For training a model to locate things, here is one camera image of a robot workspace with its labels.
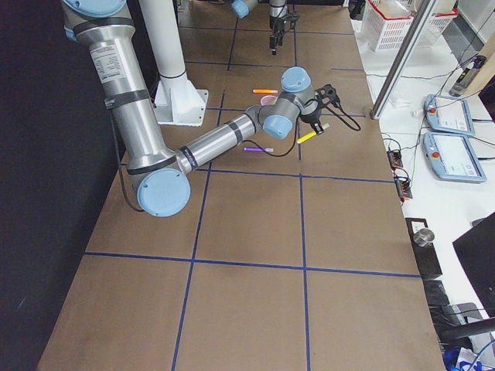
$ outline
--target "red basket rim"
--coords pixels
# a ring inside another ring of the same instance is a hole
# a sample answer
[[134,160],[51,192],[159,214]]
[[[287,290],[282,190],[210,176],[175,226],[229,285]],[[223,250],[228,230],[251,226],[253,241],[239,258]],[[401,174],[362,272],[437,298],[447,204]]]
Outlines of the red basket rim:
[[[381,10],[372,2],[372,0],[367,0],[368,3],[373,7],[373,9],[381,15],[383,19],[386,19],[388,21],[400,21],[404,19],[412,19],[413,16],[410,15],[409,17],[397,17],[397,18],[387,18],[384,13],[381,12]],[[452,9],[452,13],[442,13],[442,14],[434,14],[434,17],[446,17],[446,16],[458,16],[459,11],[457,9]]]

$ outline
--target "marker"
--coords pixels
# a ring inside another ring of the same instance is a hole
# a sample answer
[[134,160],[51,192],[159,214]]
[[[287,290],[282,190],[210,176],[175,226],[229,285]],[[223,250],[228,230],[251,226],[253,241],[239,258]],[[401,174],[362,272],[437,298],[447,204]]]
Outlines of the marker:
[[[273,148],[263,148],[265,152],[273,152]],[[263,152],[263,149],[258,147],[244,147],[244,152]]]
[[255,94],[278,94],[278,90],[273,89],[253,89]]
[[[323,130],[328,129],[329,127],[330,127],[330,124],[323,124],[322,125]],[[297,144],[300,145],[301,143],[304,143],[305,141],[311,139],[314,136],[316,136],[316,131],[312,131],[312,132],[302,136],[301,138],[299,138],[297,140]]]

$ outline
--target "black monitor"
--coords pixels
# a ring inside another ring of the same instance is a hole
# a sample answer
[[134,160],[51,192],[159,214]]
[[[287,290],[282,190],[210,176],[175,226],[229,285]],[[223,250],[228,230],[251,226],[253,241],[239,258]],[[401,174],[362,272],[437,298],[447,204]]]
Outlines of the black monitor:
[[495,317],[495,213],[453,243],[474,291],[490,317]]

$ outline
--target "plastic basket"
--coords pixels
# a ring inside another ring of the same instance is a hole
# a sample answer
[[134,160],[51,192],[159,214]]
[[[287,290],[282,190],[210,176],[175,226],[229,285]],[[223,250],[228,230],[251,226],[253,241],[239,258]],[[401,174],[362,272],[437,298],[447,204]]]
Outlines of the plastic basket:
[[[413,0],[399,1],[408,7],[413,2]],[[374,51],[399,49],[408,33],[413,16],[388,19],[380,12],[378,4],[380,0],[366,1],[361,32],[368,38],[371,49]],[[418,47],[432,46],[458,14],[456,9],[452,9],[452,13],[449,14],[432,15],[428,28],[423,31],[419,40]]]

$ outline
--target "white stand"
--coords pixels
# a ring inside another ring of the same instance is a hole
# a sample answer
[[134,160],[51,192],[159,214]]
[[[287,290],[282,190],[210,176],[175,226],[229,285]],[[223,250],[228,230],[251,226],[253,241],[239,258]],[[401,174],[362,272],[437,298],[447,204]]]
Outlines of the white stand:
[[197,90],[187,79],[172,0],[141,0],[139,4],[160,73],[156,119],[159,124],[200,126],[208,91]]

